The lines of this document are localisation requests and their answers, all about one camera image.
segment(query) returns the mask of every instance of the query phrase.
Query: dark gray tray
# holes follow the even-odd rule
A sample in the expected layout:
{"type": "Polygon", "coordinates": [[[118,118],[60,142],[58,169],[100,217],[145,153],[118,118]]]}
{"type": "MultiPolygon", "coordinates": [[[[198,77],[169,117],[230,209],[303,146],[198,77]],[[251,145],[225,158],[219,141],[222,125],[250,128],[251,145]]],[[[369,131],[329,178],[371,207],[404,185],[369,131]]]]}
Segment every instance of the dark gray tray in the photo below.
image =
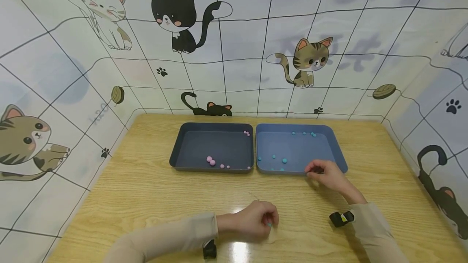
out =
{"type": "Polygon", "coordinates": [[[169,164],[182,171],[248,173],[254,167],[253,136],[249,124],[185,123],[179,130],[169,164]],[[207,156],[212,156],[215,166],[210,166],[207,156]]]}

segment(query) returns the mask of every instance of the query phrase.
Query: cat tail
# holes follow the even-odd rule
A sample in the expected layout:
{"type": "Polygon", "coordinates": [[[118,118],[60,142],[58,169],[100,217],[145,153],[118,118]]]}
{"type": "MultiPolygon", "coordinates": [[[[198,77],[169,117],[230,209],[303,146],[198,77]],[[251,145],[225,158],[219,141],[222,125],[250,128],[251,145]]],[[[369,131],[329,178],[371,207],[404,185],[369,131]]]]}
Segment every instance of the cat tail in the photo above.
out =
{"type": "Polygon", "coordinates": [[[34,175],[22,175],[8,172],[0,172],[0,181],[34,181],[43,177],[47,172],[34,175]]]}
{"type": "Polygon", "coordinates": [[[216,1],[212,4],[208,5],[205,9],[203,14],[203,21],[202,21],[202,35],[200,37],[200,41],[195,46],[195,48],[200,48],[203,46],[204,42],[206,41],[206,35],[208,33],[208,25],[214,19],[222,19],[223,17],[228,17],[233,13],[232,6],[224,1],[216,1]]]}
{"type": "Polygon", "coordinates": [[[420,170],[423,170],[423,165],[422,165],[421,159],[423,158],[423,156],[425,156],[427,153],[429,153],[431,151],[437,152],[437,154],[438,154],[438,164],[440,164],[441,166],[447,164],[447,155],[446,155],[445,151],[443,150],[443,148],[441,148],[438,145],[428,145],[428,146],[424,147],[418,153],[418,164],[419,164],[419,169],[420,170]]]}
{"type": "Polygon", "coordinates": [[[193,110],[194,108],[191,105],[189,105],[187,103],[187,101],[185,100],[185,97],[187,97],[187,96],[197,97],[197,95],[194,94],[194,93],[191,93],[190,91],[186,91],[185,93],[182,93],[180,95],[180,98],[181,98],[182,102],[184,102],[185,106],[187,106],[189,109],[193,110]]]}
{"type": "Polygon", "coordinates": [[[286,78],[286,81],[289,82],[290,84],[295,85],[295,83],[289,76],[289,63],[288,63],[288,59],[286,58],[286,56],[284,56],[284,54],[281,54],[281,53],[271,54],[270,56],[266,57],[266,61],[268,63],[281,64],[281,66],[283,66],[283,69],[284,69],[284,78],[286,78]]]}

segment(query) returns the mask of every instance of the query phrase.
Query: paw print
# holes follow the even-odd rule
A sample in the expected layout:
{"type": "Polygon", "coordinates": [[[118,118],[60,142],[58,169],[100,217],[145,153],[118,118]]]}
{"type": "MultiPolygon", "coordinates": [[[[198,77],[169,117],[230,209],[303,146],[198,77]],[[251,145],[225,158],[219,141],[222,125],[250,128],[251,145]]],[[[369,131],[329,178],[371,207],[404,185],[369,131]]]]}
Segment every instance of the paw print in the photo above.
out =
{"type": "Polygon", "coordinates": [[[459,100],[451,99],[450,102],[446,103],[446,105],[447,105],[446,112],[456,114],[457,111],[462,108],[462,106],[459,103],[460,103],[459,100]]]}
{"type": "Polygon", "coordinates": [[[314,109],[314,114],[320,114],[323,113],[323,108],[318,107],[317,109],[314,109]]]}
{"type": "Polygon", "coordinates": [[[158,74],[160,74],[162,77],[166,76],[167,75],[167,72],[164,68],[161,68],[159,67],[158,69],[156,69],[156,71],[158,72],[158,74]]]}
{"type": "Polygon", "coordinates": [[[101,152],[102,152],[101,157],[107,158],[107,156],[109,155],[110,149],[104,147],[104,149],[101,152]]]}

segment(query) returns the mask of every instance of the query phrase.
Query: cartoon cat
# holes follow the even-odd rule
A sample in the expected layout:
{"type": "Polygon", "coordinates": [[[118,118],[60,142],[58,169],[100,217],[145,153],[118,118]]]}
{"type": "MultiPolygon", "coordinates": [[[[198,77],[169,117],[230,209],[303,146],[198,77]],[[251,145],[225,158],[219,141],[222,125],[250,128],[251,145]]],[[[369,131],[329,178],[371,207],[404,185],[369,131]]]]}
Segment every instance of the cartoon cat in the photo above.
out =
{"type": "Polygon", "coordinates": [[[436,203],[437,207],[446,215],[446,217],[456,224],[458,236],[461,239],[468,239],[468,216],[458,205],[455,193],[448,187],[441,187],[439,190],[436,190],[431,177],[423,170],[421,159],[431,151],[437,152],[438,164],[442,166],[447,164],[447,155],[444,150],[438,145],[428,145],[418,153],[418,178],[431,196],[432,200],[436,203]]]}
{"type": "Polygon", "coordinates": [[[68,0],[81,9],[94,32],[109,48],[131,50],[132,40],[117,24],[125,18],[125,0],[68,0]]]}
{"type": "Polygon", "coordinates": [[[192,53],[202,47],[209,23],[232,13],[232,7],[227,2],[216,1],[208,5],[203,14],[200,41],[195,43],[188,30],[197,20],[194,0],[151,0],[151,9],[159,26],[172,32],[172,50],[178,53],[192,53]]]}
{"type": "Polygon", "coordinates": [[[468,60],[468,24],[462,26],[440,53],[443,56],[457,57],[468,60]]]}
{"type": "Polygon", "coordinates": [[[0,181],[37,180],[62,164],[70,149],[48,143],[51,133],[46,122],[25,116],[13,104],[7,106],[0,119],[0,164],[18,165],[32,159],[41,172],[34,175],[0,172],[0,181]]]}
{"type": "Polygon", "coordinates": [[[267,57],[267,62],[277,63],[275,57],[284,68],[286,81],[297,87],[308,88],[314,86],[314,71],[321,69],[327,64],[330,44],[333,38],[329,37],[317,43],[309,43],[307,39],[300,39],[296,45],[292,64],[299,70],[294,80],[289,76],[289,63],[284,54],[276,53],[267,57]]]}
{"type": "Polygon", "coordinates": [[[193,111],[194,115],[205,115],[205,116],[232,116],[233,115],[233,113],[231,112],[231,109],[232,109],[231,105],[220,106],[213,102],[209,102],[206,104],[206,110],[203,110],[202,108],[194,108],[190,106],[185,100],[186,96],[197,97],[197,95],[194,93],[191,93],[190,91],[186,91],[185,93],[182,93],[180,96],[180,98],[182,99],[182,102],[184,102],[185,106],[187,106],[193,111]]]}

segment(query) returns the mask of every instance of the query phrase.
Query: finger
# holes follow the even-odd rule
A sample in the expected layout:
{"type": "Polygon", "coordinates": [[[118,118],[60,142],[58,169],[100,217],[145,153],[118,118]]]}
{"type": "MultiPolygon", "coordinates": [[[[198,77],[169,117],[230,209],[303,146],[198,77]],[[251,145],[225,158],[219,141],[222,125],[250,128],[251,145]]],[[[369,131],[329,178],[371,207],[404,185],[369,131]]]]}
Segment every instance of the finger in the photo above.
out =
{"type": "Polygon", "coordinates": [[[309,172],[307,173],[307,177],[311,178],[314,181],[320,182],[323,176],[319,173],[309,172]]]}
{"type": "Polygon", "coordinates": [[[267,237],[271,232],[271,227],[264,225],[262,226],[262,236],[267,237]]]}
{"type": "Polygon", "coordinates": [[[309,164],[305,167],[304,171],[307,173],[313,171],[315,168],[324,169],[326,167],[326,162],[327,161],[324,160],[313,160],[309,162],[309,164]]]}
{"type": "Polygon", "coordinates": [[[273,219],[273,223],[277,225],[280,222],[280,215],[278,214],[276,206],[266,201],[262,201],[262,205],[264,207],[265,213],[269,213],[273,219]]]}
{"type": "Polygon", "coordinates": [[[263,223],[264,225],[267,225],[267,224],[268,224],[268,218],[267,218],[266,214],[264,214],[264,216],[262,217],[262,223],[263,223]]]}

